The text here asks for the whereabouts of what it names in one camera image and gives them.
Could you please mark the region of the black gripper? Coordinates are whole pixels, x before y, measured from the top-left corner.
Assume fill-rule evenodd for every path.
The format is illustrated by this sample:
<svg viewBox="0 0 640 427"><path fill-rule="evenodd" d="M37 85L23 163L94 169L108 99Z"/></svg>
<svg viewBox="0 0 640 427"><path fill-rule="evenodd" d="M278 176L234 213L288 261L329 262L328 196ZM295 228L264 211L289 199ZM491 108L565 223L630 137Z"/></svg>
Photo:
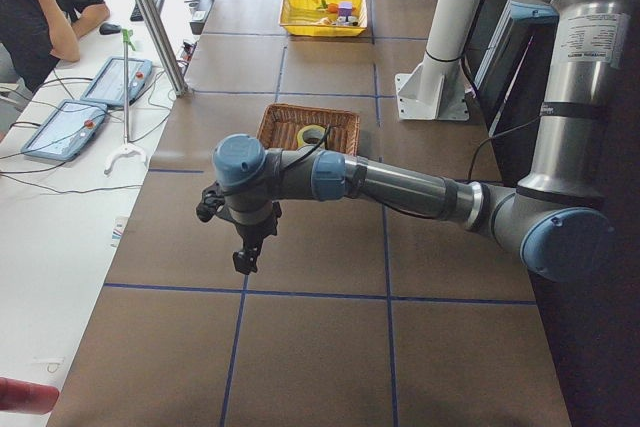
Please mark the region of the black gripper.
<svg viewBox="0 0 640 427"><path fill-rule="evenodd" d="M249 260L244 250L233 253L234 268L238 273L248 275L258 271L263 240L277 235L282 210L278 201L264 197L259 188L225 193L215 182L203 190L196 215L202 222L216 217L234 225L243 240L243 248L249 250Z"/></svg>

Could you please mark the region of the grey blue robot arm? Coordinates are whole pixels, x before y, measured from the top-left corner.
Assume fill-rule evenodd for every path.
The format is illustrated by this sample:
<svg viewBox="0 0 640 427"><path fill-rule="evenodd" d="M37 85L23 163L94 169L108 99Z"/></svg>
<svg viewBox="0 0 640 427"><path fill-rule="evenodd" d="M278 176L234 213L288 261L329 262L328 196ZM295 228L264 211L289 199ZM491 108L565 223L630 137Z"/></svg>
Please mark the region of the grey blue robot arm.
<svg viewBox="0 0 640 427"><path fill-rule="evenodd" d="M515 21L555 22L552 59L529 174L513 188L459 183L327 150L267 149L246 134L212 156L215 182L200 220L232 223L242 248L235 269L250 274L277 231L283 199L366 197L412 217L451 221L496 241L532 272L564 282L600 268L613 244L595 186L609 102L639 0L509 0Z"/></svg>

